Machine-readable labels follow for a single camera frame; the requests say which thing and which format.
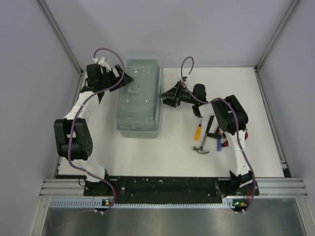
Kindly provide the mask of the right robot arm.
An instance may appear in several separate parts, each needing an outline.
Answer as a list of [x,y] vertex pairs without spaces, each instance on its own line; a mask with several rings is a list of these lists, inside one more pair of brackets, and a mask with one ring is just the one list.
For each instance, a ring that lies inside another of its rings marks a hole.
[[192,104],[195,116],[203,118],[208,113],[209,105],[212,106],[219,130],[227,137],[223,147],[232,149],[230,161],[230,190],[237,195],[247,190],[248,185],[254,182],[254,172],[245,153],[245,140],[248,137],[248,115],[235,95],[224,99],[215,98],[207,101],[206,87],[195,84],[189,90],[185,81],[178,81],[175,86],[161,94],[165,105],[176,108],[182,102]]

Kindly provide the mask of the translucent green tool box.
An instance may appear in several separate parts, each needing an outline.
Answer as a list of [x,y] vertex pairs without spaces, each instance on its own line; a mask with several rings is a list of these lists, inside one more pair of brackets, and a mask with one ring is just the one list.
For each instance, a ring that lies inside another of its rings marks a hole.
[[161,69],[156,59],[129,59],[133,82],[119,89],[116,129],[126,138],[156,138],[159,131]]

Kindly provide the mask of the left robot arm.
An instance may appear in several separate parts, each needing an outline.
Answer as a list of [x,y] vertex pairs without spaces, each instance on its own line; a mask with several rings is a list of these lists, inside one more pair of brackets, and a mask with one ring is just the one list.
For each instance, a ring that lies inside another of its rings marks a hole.
[[85,173],[87,180],[95,182],[95,190],[106,195],[112,184],[106,180],[106,169],[90,159],[93,140],[88,128],[88,119],[100,105],[106,91],[113,92],[134,81],[116,64],[111,68],[105,62],[89,64],[79,97],[70,112],[54,122],[57,153],[68,160],[71,167]]

